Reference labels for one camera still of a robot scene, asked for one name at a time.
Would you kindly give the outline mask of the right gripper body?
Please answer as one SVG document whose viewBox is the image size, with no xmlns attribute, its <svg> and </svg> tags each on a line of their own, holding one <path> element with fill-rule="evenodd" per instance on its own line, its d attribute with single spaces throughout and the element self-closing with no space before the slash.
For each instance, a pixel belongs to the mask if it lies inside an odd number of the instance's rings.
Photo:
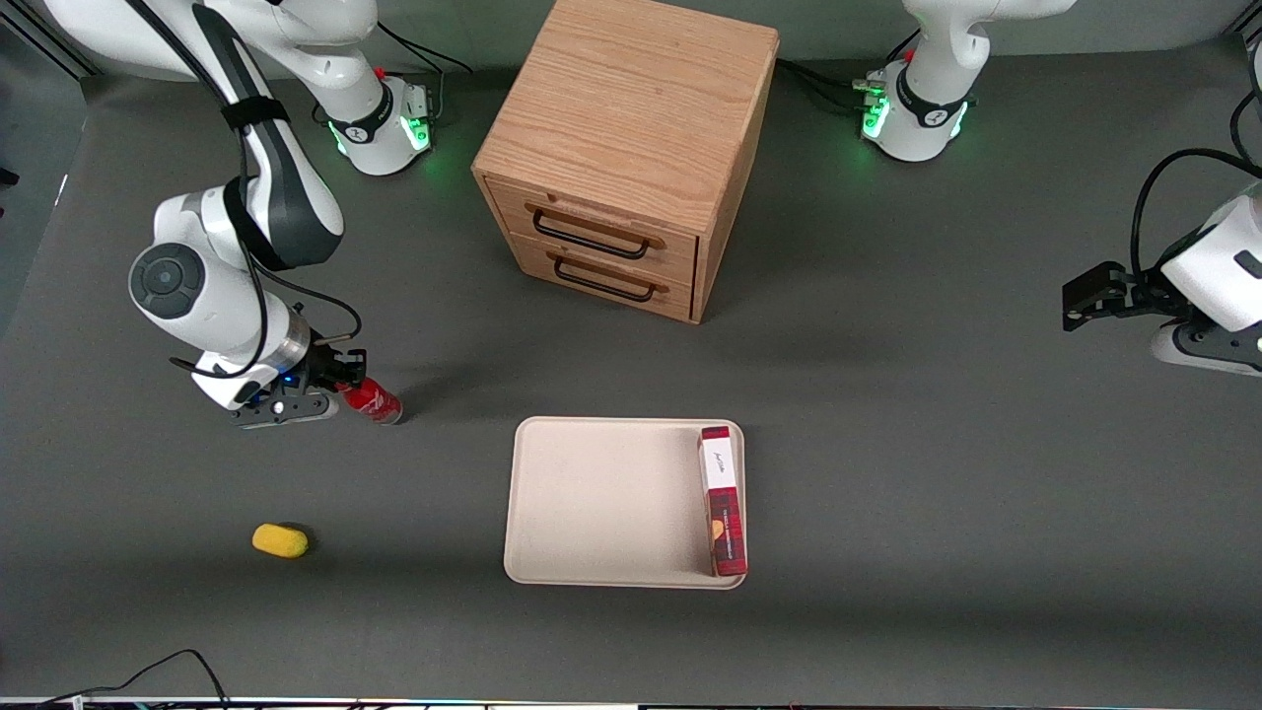
<svg viewBox="0 0 1262 710">
<path fill-rule="evenodd" d="M 226 410 L 338 410 L 334 395 L 313 390 L 328 373 L 333 351 L 310 343 L 302 358 L 290 346 L 232 378 L 193 375 L 196 386 Z"/>
</svg>

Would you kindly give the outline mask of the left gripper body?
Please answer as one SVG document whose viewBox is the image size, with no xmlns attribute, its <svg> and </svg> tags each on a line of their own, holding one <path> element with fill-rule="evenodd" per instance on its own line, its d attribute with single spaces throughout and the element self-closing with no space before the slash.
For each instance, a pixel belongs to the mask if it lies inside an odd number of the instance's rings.
<svg viewBox="0 0 1262 710">
<path fill-rule="evenodd" d="M 1161 267 L 1164 277 L 1213 323 L 1229 332 L 1261 320 L 1259 193 L 1218 208 L 1195 243 Z"/>
</svg>

